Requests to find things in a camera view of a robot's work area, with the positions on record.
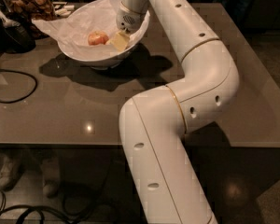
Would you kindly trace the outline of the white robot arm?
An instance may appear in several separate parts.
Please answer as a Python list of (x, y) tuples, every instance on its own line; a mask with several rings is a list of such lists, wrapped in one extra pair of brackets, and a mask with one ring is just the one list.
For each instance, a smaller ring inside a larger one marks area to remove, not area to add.
[(183, 78), (129, 99), (119, 133), (148, 224), (217, 224), (182, 144), (213, 122), (239, 87), (229, 51), (187, 0), (121, 0), (117, 24), (135, 32), (154, 10)]

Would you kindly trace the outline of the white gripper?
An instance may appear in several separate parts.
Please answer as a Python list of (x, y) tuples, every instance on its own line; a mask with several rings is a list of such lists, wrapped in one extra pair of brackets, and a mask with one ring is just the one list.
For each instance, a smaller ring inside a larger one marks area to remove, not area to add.
[(120, 31), (116, 32), (106, 44), (112, 45), (118, 51), (126, 50), (130, 41), (129, 35), (136, 33), (140, 29), (145, 16), (146, 14), (129, 10), (120, 2), (116, 15), (116, 25)]

